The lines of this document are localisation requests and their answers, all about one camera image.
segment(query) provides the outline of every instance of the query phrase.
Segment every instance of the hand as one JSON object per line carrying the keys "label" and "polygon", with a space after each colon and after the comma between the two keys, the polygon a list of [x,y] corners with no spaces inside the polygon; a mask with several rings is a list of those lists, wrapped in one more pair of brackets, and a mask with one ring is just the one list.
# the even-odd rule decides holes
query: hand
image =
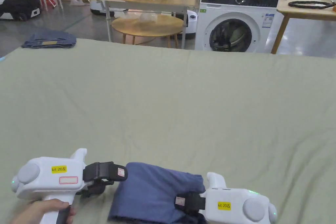
{"label": "hand", "polygon": [[[39,224],[45,213],[58,211],[69,206],[68,202],[59,199],[50,199],[45,201],[35,201],[30,204],[25,211],[20,213],[12,222],[12,224]],[[67,224],[72,224],[75,212],[70,210]]]}

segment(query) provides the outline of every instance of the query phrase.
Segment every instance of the yellow label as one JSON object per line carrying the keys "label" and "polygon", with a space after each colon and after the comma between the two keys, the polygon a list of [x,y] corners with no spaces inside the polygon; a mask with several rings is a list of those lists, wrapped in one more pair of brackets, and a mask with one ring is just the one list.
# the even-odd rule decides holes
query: yellow label
{"label": "yellow label", "polygon": [[231,211],[231,202],[218,202],[218,210]]}
{"label": "yellow label", "polygon": [[44,41],[42,42],[43,46],[48,46],[48,45],[56,45],[57,41]]}
{"label": "yellow label", "polygon": [[67,166],[52,166],[52,173],[66,173]]}

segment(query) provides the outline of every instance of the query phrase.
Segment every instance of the black cable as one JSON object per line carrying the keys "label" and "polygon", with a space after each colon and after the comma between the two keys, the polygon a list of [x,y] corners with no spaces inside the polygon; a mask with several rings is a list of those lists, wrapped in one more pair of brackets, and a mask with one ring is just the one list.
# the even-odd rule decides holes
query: black cable
{"label": "black cable", "polygon": [[[323,4],[324,6],[313,5],[300,5],[300,4]],[[302,8],[302,9],[326,9],[336,5],[336,3],[320,2],[320,1],[293,1],[289,2],[290,7]]]}

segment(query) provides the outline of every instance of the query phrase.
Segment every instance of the gray round knob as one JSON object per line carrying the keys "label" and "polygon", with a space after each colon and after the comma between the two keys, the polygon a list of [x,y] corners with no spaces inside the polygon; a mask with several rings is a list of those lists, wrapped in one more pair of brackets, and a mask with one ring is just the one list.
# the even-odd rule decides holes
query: gray round knob
{"label": "gray round knob", "polygon": [[269,221],[271,223],[276,223],[278,219],[278,212],[275,206],[271,203],[268,205],[268,215],[269,215]]}
{"label": "gray round knob", "polygon": [[247,199],[242,210],[248,219],[254,222],[261,221],[265,216],[265,209],[260,201],[254,198]]}
{"label": "gray round knob", "polygon": [[24,165],[17,174],[17,179],[23,184],[28,184],[36,179],[40,174],[40,168],[36,164],[28,163]]}
{"label": "gray round knob", "polygon": [[19,181],[17,180],[16,176],[13,178],[10,186],[12,187],[12,191],[16,193],[17,188],[19,188]]}

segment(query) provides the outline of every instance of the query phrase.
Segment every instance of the washing machine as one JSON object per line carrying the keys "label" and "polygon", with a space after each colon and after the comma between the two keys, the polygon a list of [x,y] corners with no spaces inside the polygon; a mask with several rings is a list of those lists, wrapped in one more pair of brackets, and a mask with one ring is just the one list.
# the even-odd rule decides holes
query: washing machine
{"label": "washing machine", "polygon": [[200,0],[195,50],[264,52],[279,0]]}

